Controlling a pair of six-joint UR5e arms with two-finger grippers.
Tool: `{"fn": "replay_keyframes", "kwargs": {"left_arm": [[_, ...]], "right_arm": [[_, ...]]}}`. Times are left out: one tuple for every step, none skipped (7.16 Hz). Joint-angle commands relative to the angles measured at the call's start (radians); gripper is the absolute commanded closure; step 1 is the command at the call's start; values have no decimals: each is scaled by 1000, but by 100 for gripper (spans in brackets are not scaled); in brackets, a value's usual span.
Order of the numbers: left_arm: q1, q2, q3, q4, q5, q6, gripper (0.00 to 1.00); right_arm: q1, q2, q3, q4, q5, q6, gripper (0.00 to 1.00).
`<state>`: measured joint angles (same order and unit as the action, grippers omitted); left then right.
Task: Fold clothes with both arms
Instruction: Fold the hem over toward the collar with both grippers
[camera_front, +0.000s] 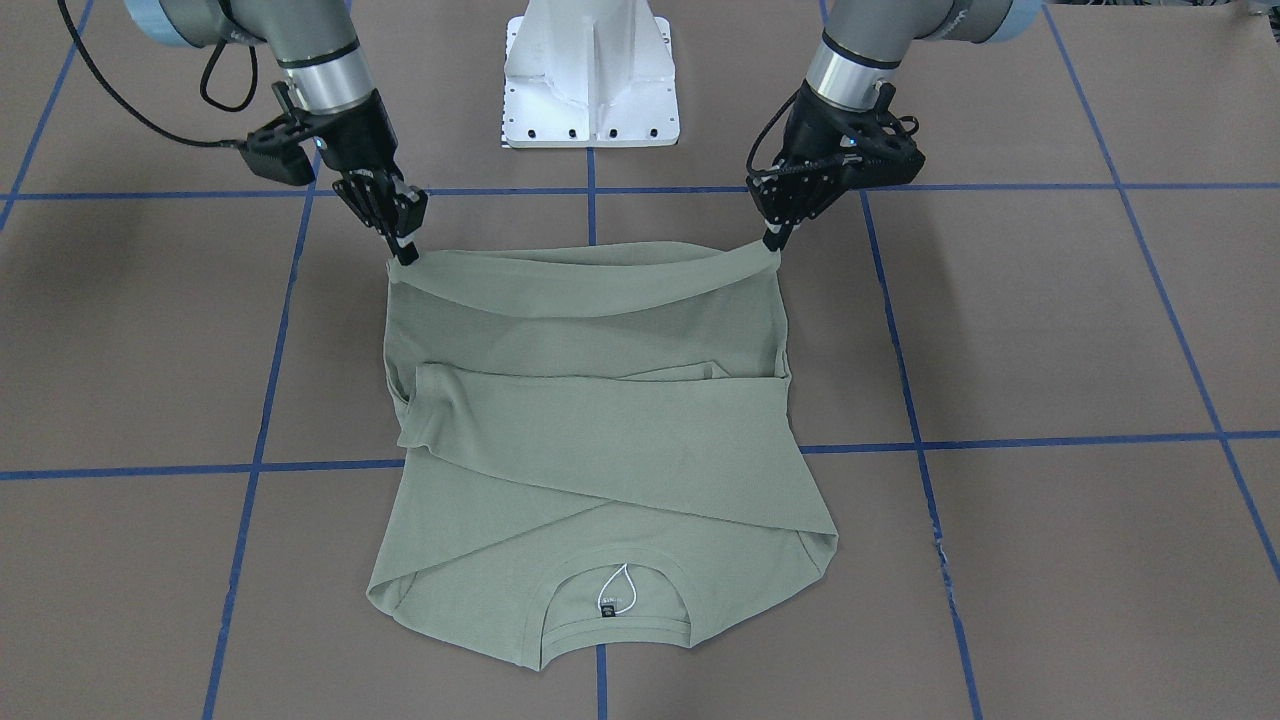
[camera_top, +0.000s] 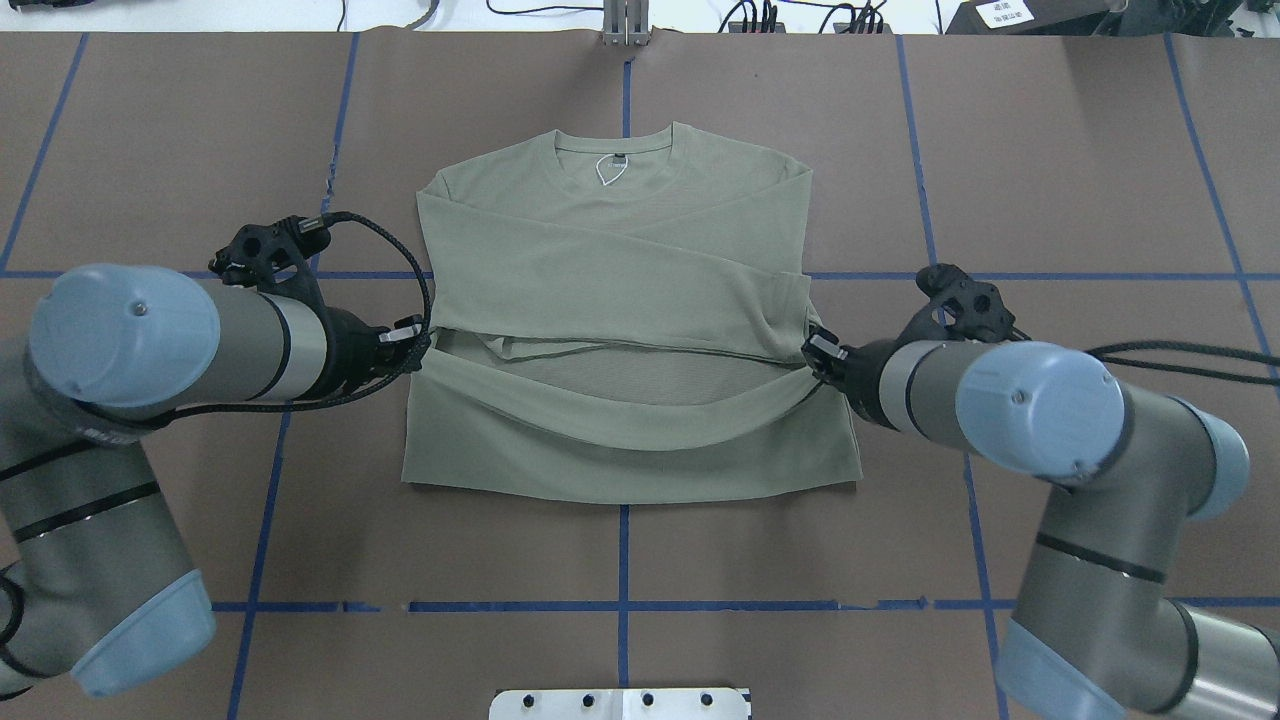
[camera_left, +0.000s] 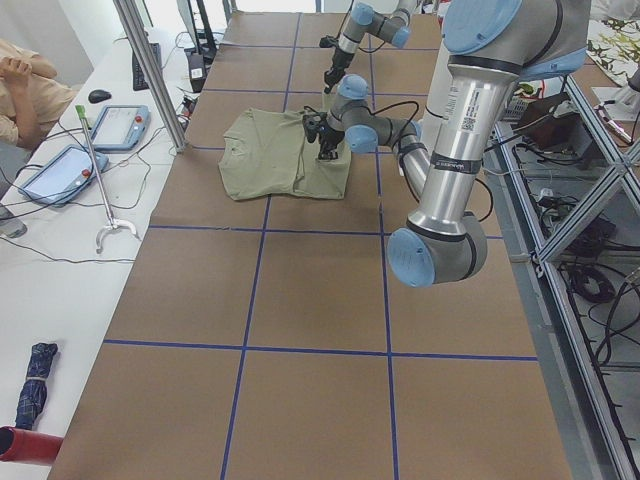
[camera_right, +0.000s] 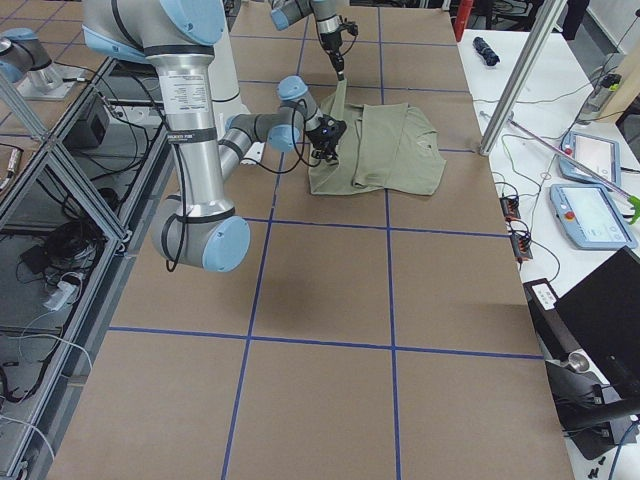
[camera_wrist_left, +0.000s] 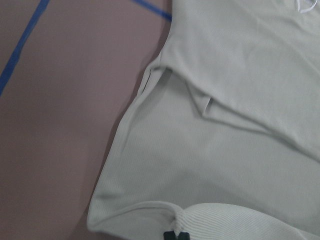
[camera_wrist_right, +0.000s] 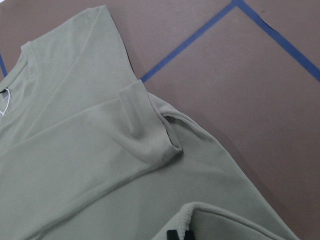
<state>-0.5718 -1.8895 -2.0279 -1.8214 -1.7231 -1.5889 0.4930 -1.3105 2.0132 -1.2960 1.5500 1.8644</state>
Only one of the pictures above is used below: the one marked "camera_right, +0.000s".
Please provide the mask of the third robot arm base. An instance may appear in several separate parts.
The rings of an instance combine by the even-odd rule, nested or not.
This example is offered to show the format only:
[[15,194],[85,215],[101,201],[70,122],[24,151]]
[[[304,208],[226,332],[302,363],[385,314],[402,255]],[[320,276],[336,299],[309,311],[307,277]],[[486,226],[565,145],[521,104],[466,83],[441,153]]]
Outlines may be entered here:
[[1,33],[1,72],[29,100],[63,100],[72,88],[36,33],[25,27]]

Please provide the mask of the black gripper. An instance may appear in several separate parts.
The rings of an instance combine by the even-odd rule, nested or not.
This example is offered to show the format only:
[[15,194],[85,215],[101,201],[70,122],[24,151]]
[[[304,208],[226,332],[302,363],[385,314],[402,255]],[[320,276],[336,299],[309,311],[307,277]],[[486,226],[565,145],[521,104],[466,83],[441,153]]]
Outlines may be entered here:
[[312,145],[311,157],[327,163],[337,163],[337,147],[341,134],[329,130],[310,132],[309,140]]
[[345,81],[346,76],[344,73],[344,57],[340,51],[340,45],[324,42],[322,44],[322,48],[331,62],[331,65],[337,75],[337,80]]

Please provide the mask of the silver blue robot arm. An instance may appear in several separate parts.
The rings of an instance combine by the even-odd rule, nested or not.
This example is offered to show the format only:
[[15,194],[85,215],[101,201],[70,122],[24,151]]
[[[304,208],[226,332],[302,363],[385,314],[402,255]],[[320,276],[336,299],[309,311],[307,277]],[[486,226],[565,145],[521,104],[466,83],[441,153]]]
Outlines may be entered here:
[[270,2],[271,20],[278,31],[283,31],[297,22],[312,17],[322,50],[328,56],[336,73],[342,81],[344,75],[344,55],[342,32],[346,23],[337,12],[336,2],[330,0],[281,0]]
[[305,82],[289,76],[278,85],[277,112],[233,115],[219,135],[209,77],[223,73],[224,56],[215,50],[227,32],[219,1],[86,1],[83,13],[89,48],[150,64],[158,75],[180,191],[156,213],[156,250],[169,269],[178,264],[213,272],[235,269],[251,234],[224,192],[225,180],[257,143],[288,152],[306,136],[315,158],[335,161],[345,122],[324,113]]

